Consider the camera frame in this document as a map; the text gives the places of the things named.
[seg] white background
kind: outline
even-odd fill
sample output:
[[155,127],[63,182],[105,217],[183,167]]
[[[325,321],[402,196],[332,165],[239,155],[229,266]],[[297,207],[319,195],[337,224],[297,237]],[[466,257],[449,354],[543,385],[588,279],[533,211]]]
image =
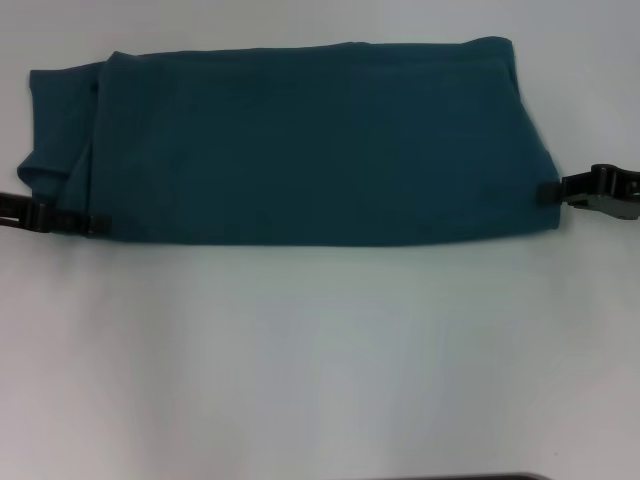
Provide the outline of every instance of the white background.
[[[4,0],[0,191],[27,74],[114,50],[515,43],[563,174],[640,170],[640,4]],[[640,476],[640,223],[407,249],[0,229],[0,478]]]

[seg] teal fabric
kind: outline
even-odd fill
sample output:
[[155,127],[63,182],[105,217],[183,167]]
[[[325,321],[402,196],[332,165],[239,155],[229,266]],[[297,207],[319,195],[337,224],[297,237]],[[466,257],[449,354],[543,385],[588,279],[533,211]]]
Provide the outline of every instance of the teal fabric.
[[43,201],[111,238],[419,245],[556,228],[511,43],[179,52],[33,71]]

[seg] white table surface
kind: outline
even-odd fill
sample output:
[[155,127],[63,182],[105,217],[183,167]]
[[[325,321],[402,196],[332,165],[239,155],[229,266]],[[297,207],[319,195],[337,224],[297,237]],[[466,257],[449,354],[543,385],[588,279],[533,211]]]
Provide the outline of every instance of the white table surface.
[[[563,174],[640,170],[640,4],[5,0],[0,191],[27,73],[114,50],[511,38]],[[407,249],[0,229],[0,478],[640,478],[640,222]]]

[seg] teal fabric bag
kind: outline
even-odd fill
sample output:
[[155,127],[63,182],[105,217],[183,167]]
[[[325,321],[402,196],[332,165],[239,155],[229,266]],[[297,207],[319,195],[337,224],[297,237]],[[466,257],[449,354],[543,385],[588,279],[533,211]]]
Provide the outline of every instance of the teal fabric bag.
[[179,52],[33,71],[40,201],[110,238],[419,245],[556,228],[511,43]]

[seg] folded cloth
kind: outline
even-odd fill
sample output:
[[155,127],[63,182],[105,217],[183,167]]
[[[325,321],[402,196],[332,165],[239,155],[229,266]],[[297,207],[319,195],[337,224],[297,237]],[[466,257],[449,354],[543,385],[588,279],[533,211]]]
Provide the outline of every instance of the folded cloth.
[[114,53],[33,71],[35,198],[110,238],[418,245],[556,228],[558,180],[502,38]]

